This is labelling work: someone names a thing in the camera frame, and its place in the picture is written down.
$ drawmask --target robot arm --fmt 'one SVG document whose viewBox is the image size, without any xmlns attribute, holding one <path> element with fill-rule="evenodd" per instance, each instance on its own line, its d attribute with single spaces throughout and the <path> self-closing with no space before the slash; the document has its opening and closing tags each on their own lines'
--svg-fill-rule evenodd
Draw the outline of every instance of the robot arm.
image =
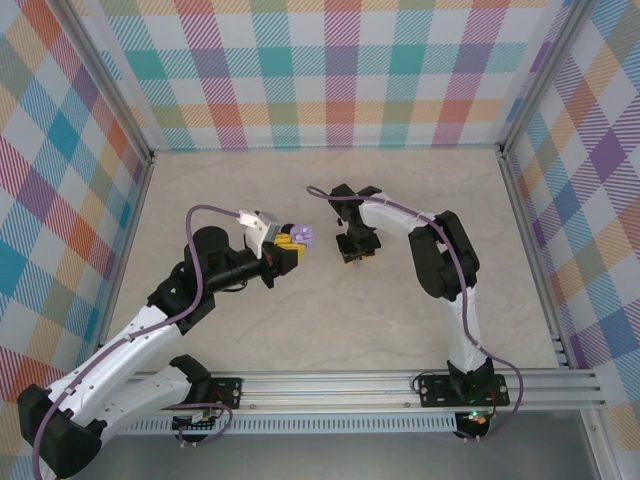
<svg viewBox="0 0 640 480">
<path fill-rule="evenodd" d="M 446 396 L 453 392 L 458 404 L 474 404 L 480 398 L 486 399 L 487 389 L 492 385 L 497 385 L 496 389 L 501 391 L 502 376 L 494 373 L 492 360 L 472 343 L 465 332 L 461 284 L 451 255 L 446 249 L 441 251 L 439 235 L 420 218 L 427 217 L 439 225 L 455 250 L 467 285 L 467 326 L 469 333 L 481 344 L 475 308 L 476 272 L 480 264 L 458 217 L 449 211 L 440 215 L 409 214 L 388 204 L 391 199 L 375 187 L 355 193 L 343 184 L 331 191 L 331 197 L 353 196 L 375 198 L 377 201 L 329 200 L 341 221 L 348 224 L 346 232 L 336 237 L 345 263 L 375 255 L 381 247 L 376 229 L 408 237 L 418 281 L 429 295 L 438 299 L 449 331 L 449 377 L 447 392 L 435 395 L 436 401 L 446 400 Z M 503 393 L 505 395 L 497 401 L 508 404 L 506 391 Z"/>
<path fill-rule="evenodd" d="M 188 355 L 175 358 L 148 380 L 124 387 L 125 382 L 153 355 L 186 335 L 215 308 L 214 294 L 261 277 L 268 288 L 286 275 L 313 244 L 311 227 L 285 225 L 272 214 L 241 211 L 238 221 L 247 226 L 245 248 L 229 247 L 227 233 L 219 227 L 204 227 L 193 235 L 197 259 L 185 247 L 184 261 L 148 297 L 148 303 L 102 350 L 47 389 L 27 387 L 18 397 L 23 438 L 32 446 L 36 432 L 53 403 L 64 392 L 51 421 L 44 429 L 41 458 L 61 478 L 84 468 L 101 446 L 120 429 L 154 411 L 180 403 L 210 401 L 210 374 Z M 196 298 L 194 261 L 198 261 L 204 285 L 202 299 L 187 316 L 158 326 L 184 312 Z M 134 336 L 136 332 L 146 331 Z M 123 343 L 91 367 L 102 351 Z M 70 388 L 76 377 L 89 368 L 82 382 Z"/>
</svg>

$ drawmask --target beige floor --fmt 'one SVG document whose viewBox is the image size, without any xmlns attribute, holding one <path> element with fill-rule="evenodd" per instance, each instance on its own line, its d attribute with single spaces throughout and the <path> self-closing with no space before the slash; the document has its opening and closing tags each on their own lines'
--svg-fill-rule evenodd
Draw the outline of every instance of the beige floor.
<svg viewBox="0 0 640 480">
<path fill-rule="evenodd" d="M 218 294 L 217 308 L 147 365 L 189 353 L 211 370 L 442 368 L 445 325 L 419 286 L 408 242 L 379 232 L 382 249 L 344 265 L 329 205 L 307 185 L 382 188 L 422 211 L 456 212 L 480 258 L 478 317 L 486 347 L 521 367 L 555 367 L 555 355 L 518 230 L 491 150 L 298 150 L 160 154 L 109 332 L 145 304 L 180 260 L 184 217 L 197 203 L 271 211 L 311 223 L 316 246 L 268 290 Z M 199 213 L 195 229 L 219 225 L 235 248 L 241 227 Z"/>
</svg>

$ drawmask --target marble surface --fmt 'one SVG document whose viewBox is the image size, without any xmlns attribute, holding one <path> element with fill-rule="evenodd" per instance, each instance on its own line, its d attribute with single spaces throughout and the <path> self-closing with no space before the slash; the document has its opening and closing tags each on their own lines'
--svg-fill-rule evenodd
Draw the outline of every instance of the marble surface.
<svg viewBox="0 0 640 480">
<path fill-rule="evenodd" d="M 327 202 L 305 192 L 346 182 L 383 189 L 415 209 L 460 217 L 480 258 L 477 310 L 484 345 L 520 367 L 556 367 L 544 315 L 502 177 L 491 150 L 297 150 L 161 153 L 127 265 L 109 338 L 145 304 L 180 260 L 194 204 L 265 210 L 310 223 L 317 240 L 304 262 L 269 290 L 216 295 L 216 309 L 144 368 L 189 353 L 210 370 L 443 368 L 448 338 L 438 305 L 416 279 L 408 241 L 379 232 L 382 248 L 345 265 L 342 228 Z M 242 246 L 244 227 L 211 212 L 205 225 Z"/>
</svg>

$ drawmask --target purple cable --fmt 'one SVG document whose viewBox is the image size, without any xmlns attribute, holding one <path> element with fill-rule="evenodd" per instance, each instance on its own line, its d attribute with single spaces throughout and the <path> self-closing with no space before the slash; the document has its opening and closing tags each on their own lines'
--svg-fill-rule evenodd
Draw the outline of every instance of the purple cable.
<svg viewBox="0 0 640 480">
<path fill-rule="evenodd" d="M 186 232 L 187 232 L 187 244 L 189 245 L 189 253 L 191 253 L 192 258 L 198 258 L 196 246 L 195 246 L 195 243 L 193 242 L 193 233 L 191 232 L 191 218 L 193 217 L 193 214 L 198 210 L 211 210 L 213 212 L 222 213 L 230 217 L 240 218 L 240 214 L 237 212 L 225 210 L 224 208 L 214 207 L 212 205 L 195 205 L 191 207 L 187 212 Z M 146 335 L 147 333 L 153 332 L 154 330 L 157 330 L 159 328 L 165 327 L 167 325 L 172 325 L 176 323 L 178 320 L 180 320 L 181 318 L 186 317 L 196 309 L 196 307 L 200 303 L 200 300 L 202 299 L 204 285 L 202 280 L 202 270 L 200 269 L 200 262 L 193 262 L 193 267 L 196 273 L 196 283 L 197 283 L 198 289 L 197 289 L 196 297 L 193 299 L 193 303 L 189 306 L 189 308 L 184 310 L 182 313 L 179 313 L 178 315 L 175 315 L 165 320 L 162 323 L 159 323 L 152 327 L 148 327 L 148 328 L 145 328 L 144 330 L 139 330 L 135 333 L 130 334 L 131 341 L 133 341 L 134 339 L 138 338 L 141 335 Z M 60 394 L 60 396 L 56 399 L 56 401 L 53 402 L 53 405 L 51 405 L 51 408 L 49 408 L 49 410 L 45 414 L 44 418 L 42 419 L 42 422 L 40 422 L 38 431 L 36 432 L 36 436 L 33 442 L 33 452 L 31 454 L 31 468 L 33 470 L 33 476 L 35 477 L 36 480 L 42 480 L 42 472 L 40 471 L 40 447 L 42 445 L 42 437 L 44 436 L 44 429 L 47 426 L 47 424 L 51 421 L 51 417 L 53 417 L 53 414 L 58 409 L 60 404 L 64 401 L 65 398 L 68 397 L 66 390 L 67 389 L 74 390 L 75 387 L 77 387 L 82 382 L 82 379 L 86 377 L 87 374 L 93 368 L 95 368 L 96 365 L 98 365 L 98 363 L 100 363 L 104 358 L 106 358 L 114 350 L 119 348 L 121 345 L 124 345 L 125 343 L 128 343 L 127 340 L 122 338 L 116 343 L 114 343 L 113 345 L 101 351 L 100 354 L 96 356 L 96 358 L 94 358 L 93 361 L 89 363 L 89 365 L 87 365 L 87 367 L 84 370 L 82 370 L 82 372 L 80 372 L 75 379 L 73 379 L 73 381 L 68 385 L 65 391 L 63 391 Z"/>
<path fill-rule="evenodd" d="M 467 338 L 469 339 L 469 341 L 473 344 L 473 346 L 477 347 L 478 350 L 480 350 L 482 353 L 484 353 L 487 357 L 491 358 L 492 360 L 501 363 L 507 367 L 509 367 L 511 370 L 514 371 L 514 373 L 516 374 L 516 377 L 518 377 L 518 398 L 516 399 L 516 403 L 513 406 L 513 410 L 511 411 L 511 413 L 509 414 L 509 416 L 507 417 L 507 419 L 504 421 L 504 423 L 502 425 L 500 425 L 498 428 L 496 428 L 494 431 L 488 433 L 487 435 L 485 435 L 483 437 L 483 439 L 488 439 L 491 438 L 493 436 L 495 436 L 498 432 L 502 431 L 504 428 L 507 427 L 507 425 L 509 425 L 509 423 L 511 423 L 513 421 L 513 418 L 515 416 L 515 414 L 518 412 L 518 410 L 520 409 L 520 405 L 522 404 L 522 397 L 524 396 L 524 379 L 522 378 L 522 372 L 520 372 L 520 370 L 518 369 L 518 367 L 516 367 L 513 363 L 504 360 L 500 357 L 497 357 L 496 355 L 494 355 L 493 353 L 489 352 L 488 350 L 486 350 L 482 345 L 480 345 L 480 343 L 473 337 L 473 335 L 471 335 L 471 332 L 469 331 L 469 321 L 467 319 L 467 308 L 468 308 L 468 298 L 467 298 L 467 282 L 465 281 L 464 278 L 464 273 L 462 271 L 462 266 L 460 265 L 460 259 L 458 258 L 458 255 L 456 254 L 455 249 L 453 248 L 453 245 L 451 244 L 451 241 L 449 240 L 449 238 L 447 237 L 447 235 L 444 233 L 444 230 L 442 230 L 442 228 L 440 227 L 440 225 L 438 225 L 436 222 L 434 222 L 433 220 L 431 220 L 430 218 L 426 217 L 425 215 L 422 215 L 419 212 L 416 212 L 408 207 L 405 207 L 404 205 L 401 205 L 399 203 L 396 202 L 392 202 L 389 200 L 384 200 L 382 198 L 376 198 L 376 197 L 359 197 L 359 196 L 348 196 L 348 197 L 334 197 L 332 195 L 328 195 L 327 193 L 323 192 L 322 190 L 320 190 L 317 187 L 313 187 L 313 186 L 309 186 L 307 187 L 307 193 L 309 193 L 310 195 L 313 195 L 314 197 L 317 198 L 321 198 L 323 200 L 331 200 L 334 202 L 348 202 L 348 201 L 365 201 L 365 202 L 373 202 L 373 203 L 381 203 L 381 204 L 385 204 L 385 205 L 389 205 L 393 208 L 396 208 L 404 213 L 407 213 L 409 215 L 413 215 L 415 217 L 420 218 L 421 220 L 427 222 L 427 224 L 432 227 L 436 232 L 438 232 L 438 235 L 440 236 L 440 238 L 442 239 L 442 241 L 444 242 L 444 244 L 446 245 L 447 249 L 449 250 L 449 254 L 451 255 L 451 259 L 453 260 L 453 264 L 456 268 L 456 273 L 458 274 L 458 278 L 460 280 L 460 287 L 462 290 L 462 326 L 464 328 L 464 333 L 467 336 Z"/>
<path fill-rule="evenodd" d="M 178 429 L 178 439 L 182 442 L 182 445 L 189 445 L 194 448 L 197 446 L 206 445 L 207 443 L 211 443 L 214 440 L 217 440 L 218 438 L 220 438 L 222 434 L 227 430 L 229 430 L 229 427 L 231 427 L 231 421 L 233 420 L 233 410 L 231 410 L 230 407 L 227 407 L 226 405 L 223 405 L 221 403 L 190 403 L 187 405 L 171 405 L 170 407 L 167 407 L 166 410 L 170 410 L 170 409 L 186 410 L 191 408 L 215 408 L 216 410 L 224 410 L 229 414 L 229 420 L 227 420 L 226 425 L 222 427 L 222 430 L 220 430 L 217 433 L 214 433 L 213 435 L 209 435 L 207 438 L 199 441 L 197 444 L 189 443 L 184 438 L 182 438 L 182 432 L 187 427 L 180 427 Z"/>
</svg>

